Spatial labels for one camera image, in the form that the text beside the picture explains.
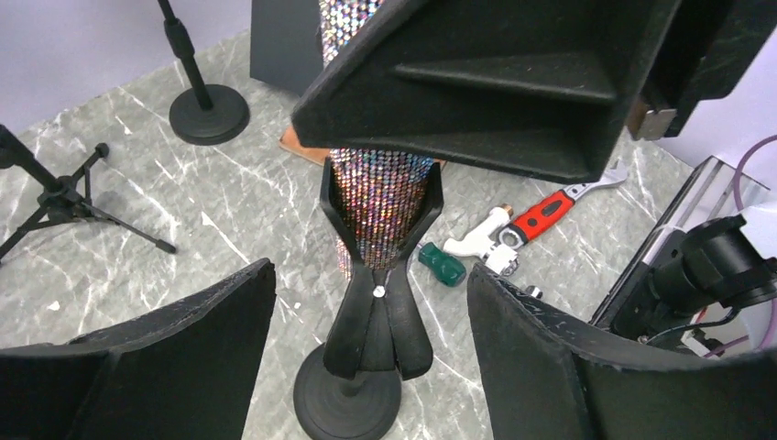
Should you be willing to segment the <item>glitter sequin microphone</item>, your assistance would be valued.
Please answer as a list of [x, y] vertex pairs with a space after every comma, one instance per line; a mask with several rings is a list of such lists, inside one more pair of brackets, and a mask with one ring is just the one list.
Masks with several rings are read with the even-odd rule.
[[[381, 6], [379, 1], [321, 1], [323, 63], [329, 64]], [[355, 236], [361, 259], [385, 270], [412, 229], [434, 160], [416, 154], [361, 148], [329, 151], [335, 207]]]

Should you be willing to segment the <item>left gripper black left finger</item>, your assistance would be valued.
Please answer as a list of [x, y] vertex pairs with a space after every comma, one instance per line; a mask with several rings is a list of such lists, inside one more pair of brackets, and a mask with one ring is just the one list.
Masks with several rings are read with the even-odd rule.
[[1, 352], [4, 439], [238, 439], [276, 301], [258, 260], [65, 344]]

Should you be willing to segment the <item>white plastic faucet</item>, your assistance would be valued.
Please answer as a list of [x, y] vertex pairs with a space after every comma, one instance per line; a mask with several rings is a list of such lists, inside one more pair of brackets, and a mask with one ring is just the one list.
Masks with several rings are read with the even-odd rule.
[[478, 257], [497, 275], [503, 277], [512, 275], [519, 267], [517, 252], [491, 238], [495, 231], [509, 223], [512, 213], [512, 207], [507, 204], [493, 207], [487, 218], [466, 233], [462, 239], [448, 238], [443, 243], [443, 251], [455, 257]]

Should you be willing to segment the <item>black clip stand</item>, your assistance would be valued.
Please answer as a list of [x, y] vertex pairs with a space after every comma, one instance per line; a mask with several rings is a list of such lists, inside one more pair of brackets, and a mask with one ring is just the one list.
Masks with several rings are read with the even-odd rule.
[[408, 280], [410, 257], [443, 209], [441, 167], [428, 174], [421, 210], [385, 269], [362, 259], [353, 228], [334, 201], [330, 161], [323, 166], [321, 206], [352, 259], [351, 277], [326, 341], [302, 362], [294, 410], [312, 439], [380, 439], [394, 424], [403, 381], [425, 374], [433, 350]]

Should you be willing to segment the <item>black tripod microphone stand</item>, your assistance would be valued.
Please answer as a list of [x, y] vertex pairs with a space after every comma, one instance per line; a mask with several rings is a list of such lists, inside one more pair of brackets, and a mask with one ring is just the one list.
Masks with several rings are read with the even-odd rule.
[[37, 198], [38, 209], [1, 245], [1, 255], [7, 255], [32, 231], [75, 223], [106, 223], [123, 227], [142, 237], [163, 252], [174, 255], [171, 243], [155, 238], [112, 214], [93, 205], [91, 169], [98, 160], [105, 160], [110, 148], [99, 143], [94, 153], [72, 174], [54, 176], [7, 127], [1, 127], [1, 168], [19, 167], [43, 188]]

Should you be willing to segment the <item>chrome pipe fitting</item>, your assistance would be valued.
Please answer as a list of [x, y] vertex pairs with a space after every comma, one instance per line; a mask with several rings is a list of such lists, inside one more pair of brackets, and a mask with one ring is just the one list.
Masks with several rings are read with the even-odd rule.
[[528, 296], [530, 296], [530, 297], [533, 297], [533, 298], [535, 298], [535, 299], [538, 299], [538, 300], [541, 300], [541, 299], [542, 299], [542, 296], [543, 296], [543, 292], [542, 292], [542, 290], [541, 290], [539, 287], [537, 287], [537, 286], [533, 286], [533, 285], [527, 286], [527, 287], [526, 287], [526, 288], [523, 290], [523, 292], [524, 292], [526, 295], [528, 295]]

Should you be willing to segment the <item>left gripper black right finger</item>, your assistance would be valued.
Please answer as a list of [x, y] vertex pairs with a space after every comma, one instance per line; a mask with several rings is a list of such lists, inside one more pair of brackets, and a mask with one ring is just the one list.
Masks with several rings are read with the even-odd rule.
[[497, 439], [773, 439], [776, 353], [646, 346], [521, 295], [482, 264], [467, 305]]

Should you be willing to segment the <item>black shock-mount stand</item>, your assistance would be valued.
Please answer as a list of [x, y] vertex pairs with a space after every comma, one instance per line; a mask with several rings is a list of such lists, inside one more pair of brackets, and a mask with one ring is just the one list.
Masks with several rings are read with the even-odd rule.
[[236, 138], [250, 120], [245, 98], [226, 85], [205, 83], [187, 28], [176, 17], [168, 0], [158, 0], [158, 4], [170, 48], [191, 85], [170, 105], [169, 121], [174, 134], [197, 146], [214, 146]]

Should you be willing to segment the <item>dark rack unit, blue front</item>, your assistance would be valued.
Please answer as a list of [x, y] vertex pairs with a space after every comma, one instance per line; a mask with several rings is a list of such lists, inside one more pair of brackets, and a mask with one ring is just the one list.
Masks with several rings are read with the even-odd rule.
[[253, 0], [249, 75], [298, 96], [323, 70], [320, 4]]

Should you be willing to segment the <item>brown wooden board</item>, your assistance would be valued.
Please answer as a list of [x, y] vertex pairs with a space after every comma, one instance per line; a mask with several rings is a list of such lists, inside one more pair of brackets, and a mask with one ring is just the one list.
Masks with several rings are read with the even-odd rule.
[[324, 164], [330, 152], [328, 148], [304, 147], [292, 126], [288, 126], [280, 137], [279, 146], [287, 152], [319, 166]]

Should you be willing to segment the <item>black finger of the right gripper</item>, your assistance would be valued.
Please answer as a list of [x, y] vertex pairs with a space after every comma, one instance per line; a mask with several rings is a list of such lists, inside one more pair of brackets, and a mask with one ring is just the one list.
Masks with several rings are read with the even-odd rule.
[[298, 102], [302, 145], [598, 180], [675, 1], [387, 1]]
[[675, 138], [728, 96], [775, 27], [774, 1], [683, 1], [643, 86], [643, 136]]

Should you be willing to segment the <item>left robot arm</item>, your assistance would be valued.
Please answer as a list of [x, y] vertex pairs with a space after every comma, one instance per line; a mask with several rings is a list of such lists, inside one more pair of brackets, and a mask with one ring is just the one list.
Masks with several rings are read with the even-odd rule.
[[[776, 352], [704, 360], [671, 350], [679, 320], [776, 295], [776, 261], [742, 215], [682, 235], [586, 324], [483, 265], [467, 285], [498, 439], [773, 439]], [[1, 353], [4, 439], [236, 439], [268, 335], [275, 270], [261, 259], [215, 285], [64, 345]]]

